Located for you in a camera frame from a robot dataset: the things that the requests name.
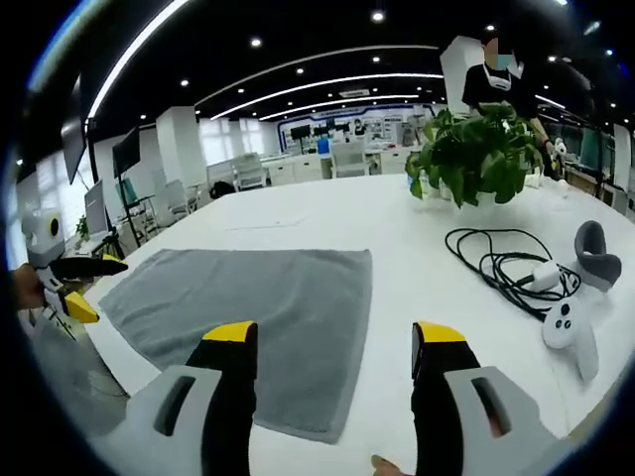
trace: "green leaves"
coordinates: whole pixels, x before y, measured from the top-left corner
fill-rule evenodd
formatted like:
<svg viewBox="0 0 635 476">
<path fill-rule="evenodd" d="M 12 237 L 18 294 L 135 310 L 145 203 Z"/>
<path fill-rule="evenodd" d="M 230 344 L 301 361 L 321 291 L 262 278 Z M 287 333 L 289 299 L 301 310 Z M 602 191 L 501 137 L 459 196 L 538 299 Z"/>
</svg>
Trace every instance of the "green leaves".
<svg viewBox="0 0 635 476">
<path fill-rule="evenodd" d="M 411 179 L 419 179 L 419 175 L 421 173 L 421 168 L 416 164 L 417 156 L 411 154 L 410 157 L 406 160 L 406 174 Z"/>
<path fill-rule="evenodd" d="M 428 169 L 428 181 L 432 188 L 439 189 L 439 180 L 441 179 L 441 168 L 439 166 L 430 166 Z"/>
<path fill-rule="evenodd" d="M 448 166 L 439 166 L 439 172 L 445 185 L 452 191 L 454 202 L 461 208 L 463 205 L 463 172 Z"/>
<path fill-rule="evenodd" d="M 421 188 L 421 181 L 418 178 L 414 179 L 410 184 L 410 193 L 416 198 L 423 199 L 424 191 Z"/>
<path fill-rule="evenodd" d="M 507 203 L 523 190 L 527 171 L 542 164 L 532 128 L 508 103 L 481 104 L 481 110 L 481 116 L 471 117 L 444 110 L 426 125 L 428 144 L 406 162 L 406 173 L 414 179 L 412 195 L 423 196 L 421 171 L 434 188 L 442 179 L 458 207 L 478 205 L 480 192 Z"/>
<path fill-rule="evenodd" d="M 435 122 L 434 121 L 430 121 L 424 127 L 424 136 L 426 136 L 426 139 L 428 139 L 430 142 L 434 142 L 435 141 L 435 131 L 433 130 L 434 127 L 435 127 Z"/>
</svg>

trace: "gray towel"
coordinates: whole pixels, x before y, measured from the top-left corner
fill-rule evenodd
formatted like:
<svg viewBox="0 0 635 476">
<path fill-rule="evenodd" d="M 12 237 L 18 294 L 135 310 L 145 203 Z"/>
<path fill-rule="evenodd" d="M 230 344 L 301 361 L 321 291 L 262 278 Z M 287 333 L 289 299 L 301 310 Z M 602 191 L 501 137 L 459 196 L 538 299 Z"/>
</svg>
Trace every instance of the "gray towel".
<svg viewBox="0 0 635 476">
<path fill-rule="evenodd" d="M 162 250 L 99 303 L 159 369 L 185 364 L 202 336 L 259 324 L 256 423 L 336 443 L 368 326 L 370 252 Z"/>
</svg>

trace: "black ceiling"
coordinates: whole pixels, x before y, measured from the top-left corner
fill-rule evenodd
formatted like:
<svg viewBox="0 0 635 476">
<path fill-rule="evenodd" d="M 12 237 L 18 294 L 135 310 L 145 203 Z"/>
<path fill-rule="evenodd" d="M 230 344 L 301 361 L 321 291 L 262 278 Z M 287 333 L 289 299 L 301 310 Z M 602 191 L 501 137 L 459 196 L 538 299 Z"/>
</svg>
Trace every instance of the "black ceiling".
<svg viewBox="0 0 635 476">
<path fill-rule="evenodd" d="M 69 2 L 49 12 L 63 18 Z M 59 130 L 65 102 L 76 75 L 82 75 L 84 113 L 108 71 L 125 48 L 169 0 L 111 1 L 75 43 L 49 86 L 29 105 L 22 135 L 26 159 L 36 161 L 60 148 Z M 445 2 L 377 2 L 346 0 L 320 2 L 190 0 L 150 38 L 124 70 L 95 118 L 92 138 L 125 133 L 135 125 L 154 122 L 174 105 L 193 105 L 241 79 L 289 61 L 343 49 L 372 46 L 429 45 L 438 50 L 379 49 L 303 61 L 244 81 L 214 95 L 198 107 L 210 117 L 248 100 L 283 89 L 344 76 L 384 72 L 441 73 L 440 53 L 456 35 L 478 37 L 494 24 L 509 35 L 526 76 L 544 94 L 584 116 L 584 93 L 575 85 L 569 67 L 547 62 L 548 55 L 569 57 L 574 66 L 597 84 L 597 96 L 607 120 L 635 119 L 632 79 L 635 52 L 630 51 L 628 14 L 612 0 L 573 1 L 567 7 L 555 0 L 490 0 Z M 370 21 L 377 8 L 386 12 L 381 24 Z M 588 37 L 582 32 L 592 20 L 601 28 Z M 252 49 L 259 37 L 263 45 Z M 607 57 L 605 50 L 615 50 Z M 379 63 L 372 62 L 379 56 Z M 305 73 L 296 74 L 301 66 Z M 182 79 L 190 82 L 181 87 Z M 549 91 L 543 90 L 547 84 Z M 245 93 L 239 94 L 238 87 Z M 294 107 L 328 101 L 327 95 L 349 88 L 377 87 L 377 94 L 421 94 L 420 101 L 445 96 L 442 79 L 390 78 L 321 86 L 280 96 L 231 114 L 230 118 L 259 117 Z M 610 102 L 618 107 L 608 107 Z M 140 115 L 147 115 L 145 121 Z"/>
</svg>

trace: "person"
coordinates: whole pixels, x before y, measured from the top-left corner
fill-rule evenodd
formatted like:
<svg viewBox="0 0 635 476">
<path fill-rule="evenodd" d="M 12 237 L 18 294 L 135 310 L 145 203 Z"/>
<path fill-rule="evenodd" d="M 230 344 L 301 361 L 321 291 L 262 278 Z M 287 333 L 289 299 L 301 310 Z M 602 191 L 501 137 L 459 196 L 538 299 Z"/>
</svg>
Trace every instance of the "person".
<svg viewBox="0 0 635 476">
<path fill-rule="evenodd" d="M 24 264 L 11 274 L 18 309 L 35 309 L 44 305 L 44 290 L 33 266 Z"/>
<path fill-rule="evenodd" d="M 366 126 L 361 124 L 361 119 L 355 119 L 355 136 L 364 136 L 366 134 Z"/>
<path fill-rule="evenodd" d="M 407 476 L 393 463 L 376 454 L 370 458 L 370 464 L 375 469 L 373 476 Z"/>
<path fill-rule="evenodd" d="M 530 87 L 523 79 L 514 76 L 508 69 L 514 59 L 512 49 L 496 32 L 486 33 L 482 38 L 485 63 L 471 67 L 465 76 L 462 100 L 472 113 L 480 113 L 480 104 L 507 101 L 517 114 L 531 123 L 539 149 L 547 158 L 554 150 L 554 143 L 538 118 L 538 106 Z M 554 178 L 551 160 L 544 159 L 545 176 Z"/>
</svg>

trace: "white table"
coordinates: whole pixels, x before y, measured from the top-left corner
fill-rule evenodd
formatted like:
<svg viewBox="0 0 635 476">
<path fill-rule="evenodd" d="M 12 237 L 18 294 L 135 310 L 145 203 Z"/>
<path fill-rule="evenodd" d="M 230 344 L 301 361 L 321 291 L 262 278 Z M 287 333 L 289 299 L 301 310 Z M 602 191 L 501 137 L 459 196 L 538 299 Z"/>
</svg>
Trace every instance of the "white table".
<svg viewBox="0 0 635 476">
<path fill-rule="evenodd" d="M 134 270 L 162 248 L 371 251 L 368 334 L 341 440 L 326 445 L 254 426 L 254 475 L 367 475 L 373 453 L 414 472 L 410 360 L 411 326 L 417 320 L 462 332 L 482 366 L 497 366 L 538 402 L 541 421 L 558 437 L 594 408 L 624 368 L 635 347 L 635 226 L 624 216 L 575 189 L 562 197 L 555 187 L 527 188 L 504 206 L 457 210 L 435 200 L 423 207 L 409 195 L 405 176 L 265 188 L 225 196 L 128 257 Z M 540 322 L 487 288 L 445 249 L 444 238 L 459 226 L 522 228 L 567 263 L 574 258 L 573 236 L 588 219 L 603 225 L 608 250 L 622 259 L 623 275 L 605 297 L 605 311 L 592 319 L 600 370 L 584 387 L 573 364 L 546 348 Z M 97 306 L 130 272 L 102 279 L 86 298 Z M 101 316 L 86 327 L 88 334 L 115 378 L 134 395 L 159 371 Z"/>
</svg>

